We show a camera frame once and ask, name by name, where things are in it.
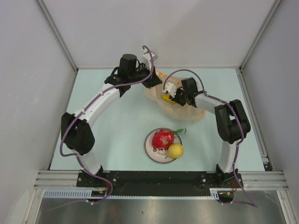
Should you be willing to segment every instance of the lemon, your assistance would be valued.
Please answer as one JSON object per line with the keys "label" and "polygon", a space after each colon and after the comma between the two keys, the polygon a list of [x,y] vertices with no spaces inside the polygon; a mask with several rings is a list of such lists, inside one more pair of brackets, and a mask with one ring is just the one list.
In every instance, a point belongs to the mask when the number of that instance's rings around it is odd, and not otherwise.
{"label": "lemon", "polygon": [[183,146],[179,143],[175,143],[169,146],[167,156],[176,159],[180,157],[183,152]]}

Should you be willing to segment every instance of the toy fruit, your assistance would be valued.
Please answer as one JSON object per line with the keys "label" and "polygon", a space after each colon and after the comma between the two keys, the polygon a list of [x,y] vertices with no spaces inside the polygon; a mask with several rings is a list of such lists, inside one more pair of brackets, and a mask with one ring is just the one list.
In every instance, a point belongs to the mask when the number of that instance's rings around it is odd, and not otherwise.
{"label": "toy fruit", "polygon": [[151,144],[154,148],[168,148],[173,143],[175,134],[178,134],[184,130],[185,129],[171,131],[168,129],[161,129],[155,133]]}
{"label": "toy fruit", "polygon": [[183,153],[183,146],[179,143],[175,143],[169,146],[167,156],[176,159],[180,157]]}

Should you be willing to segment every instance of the red vegetable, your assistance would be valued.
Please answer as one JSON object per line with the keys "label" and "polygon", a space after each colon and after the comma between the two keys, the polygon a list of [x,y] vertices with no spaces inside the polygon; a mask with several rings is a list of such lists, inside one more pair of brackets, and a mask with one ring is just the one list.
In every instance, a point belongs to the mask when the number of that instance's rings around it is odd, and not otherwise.
{"label": "red vegetable", "polygon": [[183,130],[184,129],[170,131],[167,129],[161,129],[154,134],[151,144],[154,148],[168,148],[173,143],[175,134],[182,132]]}

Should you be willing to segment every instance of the yellow object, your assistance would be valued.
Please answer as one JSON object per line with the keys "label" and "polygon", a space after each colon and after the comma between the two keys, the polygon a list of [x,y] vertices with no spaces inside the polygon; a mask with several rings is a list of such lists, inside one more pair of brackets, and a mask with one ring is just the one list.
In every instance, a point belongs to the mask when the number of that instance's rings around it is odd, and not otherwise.
{"label": "yellow object", "polygon": [[173,102],[171,99],[169,99],[169,96],[168,95],[162,95],[162,99],[169,102],[169,103],[173,103],[175,104],[176,102]]}
{"label": "yellow object", "polygon": [[183,153],[183,146],[179,143],[175,143],[169,146],[167,156],[176,159],[182,156]]}

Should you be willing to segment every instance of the round plate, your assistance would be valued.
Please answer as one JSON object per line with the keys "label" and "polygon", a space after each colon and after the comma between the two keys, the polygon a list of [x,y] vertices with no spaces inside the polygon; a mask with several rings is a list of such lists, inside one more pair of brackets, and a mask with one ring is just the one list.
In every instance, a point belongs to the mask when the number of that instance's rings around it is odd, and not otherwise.
{"label": "round plate", "polygon": [[[145,142],[144,142],[144,149],[145,149],[146,154],[153,161],[159,162],[159,163],[169,163],[169,162],[172,162],[172,161],[174,161],[176,159],[173,159],[173,158],[170,158],[170,157],[167,156],[167,150],[168,150],[168,148],[166,148],[166,149],[159,149],[159,148],[154,148],[151,145],[151,142],[153,140],[154,134],[156,132],[158,132],[159,130],[161,130],[161,129],[172,131],[169,128],[157,128],[157,129],[155,129],[154,131],[152,131],[151,133],[149,133],[148,136],[146,137]],[[177,134],[175,134],[174,136],[175,136],[175,138],[174,138],[173,143],[182,144],[182,141],[181,141],[180,137]]]}

